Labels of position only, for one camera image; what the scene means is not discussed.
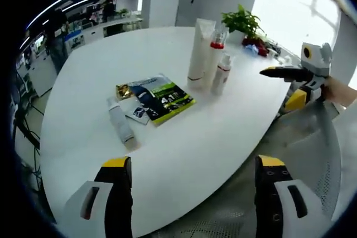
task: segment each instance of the white table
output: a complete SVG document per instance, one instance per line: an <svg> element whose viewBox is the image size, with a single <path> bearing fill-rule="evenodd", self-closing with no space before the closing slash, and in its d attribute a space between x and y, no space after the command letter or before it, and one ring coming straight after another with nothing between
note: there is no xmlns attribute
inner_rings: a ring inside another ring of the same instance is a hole
<svg viewBox="0 0 357 238"><path fill-rule="evenodd" d="M289 83L259 71L274 60L239 48L224 94L187 88L194 28L121 33L70 55L49 97L41 131L41 171L57 220L67 199L107 160L132 157L134 236L183 216L245 161L274 119ZM128 152L109 121L115 85L163 73L197 103L159 127L130 121L140 149Z"/></svg>

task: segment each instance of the green leaves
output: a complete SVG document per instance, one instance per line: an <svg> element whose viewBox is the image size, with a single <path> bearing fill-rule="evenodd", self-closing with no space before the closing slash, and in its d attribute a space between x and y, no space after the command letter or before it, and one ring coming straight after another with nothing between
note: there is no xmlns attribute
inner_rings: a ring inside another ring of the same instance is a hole
<svg viewBox="0 0 357 238"><path fill-rule="evenodd" d="M260 21L258 16L252 15L250 11L246 11L241 4L238 4L238 12L222 12L221 22L227 26L230 33L240 31L249 38L256 38L256 30L261 29L257 20Z"/></svg>

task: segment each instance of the oval table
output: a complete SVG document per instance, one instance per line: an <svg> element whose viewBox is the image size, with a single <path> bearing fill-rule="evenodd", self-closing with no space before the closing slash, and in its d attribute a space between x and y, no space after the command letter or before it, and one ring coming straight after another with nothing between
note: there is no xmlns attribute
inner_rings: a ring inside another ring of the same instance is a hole
<svg viewBox="0 0 357 238"><path fill-rule="evenodd" d="M194 28L121 33L73 51L47 102L41 172L57 220L68 198L107 160L132 157L132 230L139 237L177 220L214 193L263 137L289 83L259 74L278 65L227 46L233 67L220 97L186 86ZM155 127L129 119L141 146L129 152L109 120L115 85L165 74L197 103Z"/></svg>

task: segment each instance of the blue object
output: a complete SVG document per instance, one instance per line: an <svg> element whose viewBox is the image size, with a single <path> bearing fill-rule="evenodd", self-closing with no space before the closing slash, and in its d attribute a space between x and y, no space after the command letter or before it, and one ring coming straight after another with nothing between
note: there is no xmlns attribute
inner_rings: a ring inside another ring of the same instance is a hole
<svg viewBox="0 0 357 238"><path fill-rule="evenodd" d="M68 35L65 36L65 42L66 42L68 39L79 35L81 32L82 32L82 30L76 30L76 31L73 31L73 32L69 33Z"/></svg>
<svg viewBox="0 0 357 238"><path fill-rule="evenodd" d="M258 56L258 48L256 47L256 45L246 45L245 49L252 54L253 56Z"/></svg>

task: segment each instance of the floor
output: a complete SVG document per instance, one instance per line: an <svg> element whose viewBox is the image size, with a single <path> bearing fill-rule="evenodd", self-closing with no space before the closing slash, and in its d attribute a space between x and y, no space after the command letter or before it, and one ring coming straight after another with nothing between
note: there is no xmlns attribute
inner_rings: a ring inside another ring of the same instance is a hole
<svg viewBox="0 0 357 238"><path fill-rule="evenodd" d="M33 105L44 113L50 94L51 91L34 100ZM338 115L332 104L325 104L325 108L331 118ZM30 129L39 136L42 118L35 109L31 109L27 115ZM247 232L243 221L252 215L254 217L255 156L280 156L291 144L308 137L318 128L316 117L307 111L296 111L276 119L252 155L218 191L181 219L147 237L237 237ZM23 161L33 167L33 146L19 130L15 147ZM31 185L36 188L34 179Z"/></svg>

